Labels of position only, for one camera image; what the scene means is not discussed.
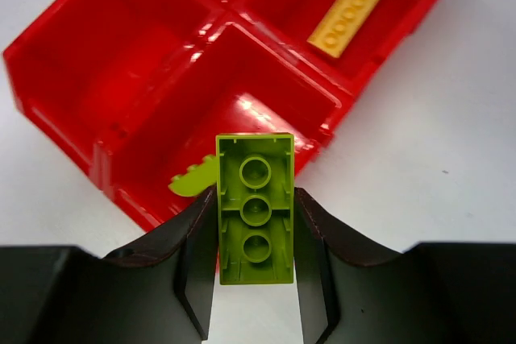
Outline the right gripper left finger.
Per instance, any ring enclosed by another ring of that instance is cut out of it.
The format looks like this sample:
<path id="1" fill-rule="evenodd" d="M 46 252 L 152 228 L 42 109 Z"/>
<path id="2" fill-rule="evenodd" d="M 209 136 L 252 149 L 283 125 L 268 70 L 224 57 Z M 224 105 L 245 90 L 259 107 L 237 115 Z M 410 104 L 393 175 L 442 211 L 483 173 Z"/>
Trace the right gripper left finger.
<path id="1" fill-rule="evenodd" d="M 199 343 L 218 251 L 217 193 L 97 257 L 76 246 L 1 249 L 4 343 Z"/>

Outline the green lego brick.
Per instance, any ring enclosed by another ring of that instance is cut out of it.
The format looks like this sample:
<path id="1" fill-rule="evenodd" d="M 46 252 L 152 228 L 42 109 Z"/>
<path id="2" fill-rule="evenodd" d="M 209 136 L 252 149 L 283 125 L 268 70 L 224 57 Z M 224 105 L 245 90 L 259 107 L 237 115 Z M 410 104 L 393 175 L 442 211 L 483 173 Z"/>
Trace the green lego brick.
<path id="1" fill-rule="evenodd" d="M 224 134 L 215 143 L 220 283 L 293 283 L 293 135 Z"/>

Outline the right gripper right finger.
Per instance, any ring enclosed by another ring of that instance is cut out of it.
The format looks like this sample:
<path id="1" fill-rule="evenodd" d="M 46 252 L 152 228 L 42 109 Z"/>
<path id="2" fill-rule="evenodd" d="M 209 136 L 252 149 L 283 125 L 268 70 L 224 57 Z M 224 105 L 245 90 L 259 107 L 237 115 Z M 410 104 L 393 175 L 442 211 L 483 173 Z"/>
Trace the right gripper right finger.
<path id="1" fill-rule="evenodd" d="M 512 343 L 515 246 L 421 242 L 397 252 L 294 194 L 306 343 Z"/>

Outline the yellow long lego brick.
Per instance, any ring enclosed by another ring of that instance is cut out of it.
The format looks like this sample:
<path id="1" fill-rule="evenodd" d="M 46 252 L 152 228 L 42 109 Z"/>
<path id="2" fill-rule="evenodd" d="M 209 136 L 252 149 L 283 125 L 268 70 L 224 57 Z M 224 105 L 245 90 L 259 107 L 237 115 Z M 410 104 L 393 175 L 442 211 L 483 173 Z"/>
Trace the yellow long lego brick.
<path id="1" fill-rule="evenodd" d="M 339 58 L 380 0 L 335 0 L 307 42 Z"/>

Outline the small green lego piece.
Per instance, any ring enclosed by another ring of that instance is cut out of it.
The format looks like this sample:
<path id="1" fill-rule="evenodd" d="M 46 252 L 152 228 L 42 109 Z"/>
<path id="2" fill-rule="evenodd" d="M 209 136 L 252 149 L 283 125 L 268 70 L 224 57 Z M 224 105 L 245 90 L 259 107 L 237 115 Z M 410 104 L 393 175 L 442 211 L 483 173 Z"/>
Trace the small green lego piece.
<path id="1" fill-rule="evenodd" d="M 200 164 L 190 165 L 185 174 L 175 175 L 168 188 L 180 197 L 196 197 L 216 183 L 217 168 L 217 157 L 206 155 Z"/>

